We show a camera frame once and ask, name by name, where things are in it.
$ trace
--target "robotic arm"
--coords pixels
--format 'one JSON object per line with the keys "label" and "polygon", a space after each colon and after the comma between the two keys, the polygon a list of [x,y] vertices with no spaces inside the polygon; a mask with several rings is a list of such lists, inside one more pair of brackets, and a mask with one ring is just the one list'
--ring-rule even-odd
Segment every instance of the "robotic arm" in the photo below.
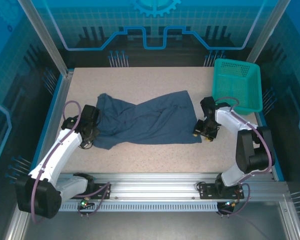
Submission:
{"label": "robotic arm", "polygon": [[[272,137],[267,127],[258,127],[249,123],[234,112],[228,103],[217,104],[213,97],[205,97],[200,104],[206,119],[198,121],[194,128],[194,135],[201,134],[209,141],[213,141],[217,136],[219,127],[222,125],[237,137],[236,164],[219,174],[215,181],[215,187],[220,197],[227,195],[228,192],[232,193],[232,187],[238,186],[239,183],[250,176],[266,172],[269,160],[271,166],[274,165]],[[266,145],[262,144],[262,141],[251,127],[258,131]],[[266,148],[271,154],[271,159],[268,157]]]}
{"label": "robotic arm", "polygon": [[28,176],[19,177],[16,181],[17,201],[21,211],[31,212],[31,196],[35,180],[39,177],[39,172],[43,169],[44,162],[49,155],[50,158],[36,188],[34,206],[37,215],[52,218],[65,201],[77,194],[93,192],[94,181],[89,175],[75,174],[62,183],[57,183],[57,180],[74,150],[77,147],[85,148],[93,144],[93,140],[99,134],[96,124],[98,117],[97,108],[85,105],[75,130],[63,142],[60,142],[74,127],[78,116],[69,117],[63,122],[58,138],[43,160]]}

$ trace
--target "blue cloth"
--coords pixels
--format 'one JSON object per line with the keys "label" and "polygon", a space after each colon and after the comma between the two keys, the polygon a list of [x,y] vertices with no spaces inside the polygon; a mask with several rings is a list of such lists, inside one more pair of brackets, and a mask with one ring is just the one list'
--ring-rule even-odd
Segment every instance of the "blue cloth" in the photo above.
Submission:
{"label": "blue cloth", "polygon": [[110,149],[116,144],[193,144],[196,116],[187,91],[174,92],[134,105],[103,93],[96,107],[101,111],[100,134],[94,146]]}

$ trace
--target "teal plastic basket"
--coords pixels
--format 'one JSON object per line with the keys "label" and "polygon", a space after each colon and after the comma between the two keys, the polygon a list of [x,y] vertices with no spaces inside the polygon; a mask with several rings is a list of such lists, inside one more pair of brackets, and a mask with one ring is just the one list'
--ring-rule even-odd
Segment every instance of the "teal plastic basket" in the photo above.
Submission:
{"label": "teal plastic basket", "polygon": [[[262,111],[260,67],[244,61],[215,60],[212,96],[214,100],[224,96],[238,99],[240,105],[234,108],[238,114]],[[236,103],[231,99],[222,101],[231,106]]]}

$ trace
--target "gear logo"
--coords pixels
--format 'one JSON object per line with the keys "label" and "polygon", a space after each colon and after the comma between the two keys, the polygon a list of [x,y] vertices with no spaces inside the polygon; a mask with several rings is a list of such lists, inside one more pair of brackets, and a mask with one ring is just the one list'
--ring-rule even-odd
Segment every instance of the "gear logo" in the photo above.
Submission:
{"label": "gear logo", "polygon": [[11,25],[19,15],[17,0],[0,0],[0,15],[9,25]]}
{"label": "gear logo", "polygon": [[176,5],[181,3],[181,0],[132,0],[134,10],[139,10],[140,13],[145,13],[145,16],[153,16],[154,18],[164,14],[170,14],[171,9],[176,9]]}

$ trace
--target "speckled tabletop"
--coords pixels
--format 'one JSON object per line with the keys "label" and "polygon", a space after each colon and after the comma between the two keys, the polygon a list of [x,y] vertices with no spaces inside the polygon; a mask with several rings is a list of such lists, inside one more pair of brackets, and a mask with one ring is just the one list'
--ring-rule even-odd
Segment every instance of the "speckled tabletop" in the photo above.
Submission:
{"label": "speckled tabletop", "polygon": [[[133,104],[187,90],[196,117],[203,119],[200,101],[212,94],[211,67],[120,67],[76,68],[67,100],[96,105],[102,93]],[[67,116],[77,115],[69,105]],[[256,123],[254,114],[245,118]],[[110,150],[77,148],[63,168],[64,173],[216,173],[235,163],[236,136],[221,127],[213,142],[142,145],[121,143]]]}

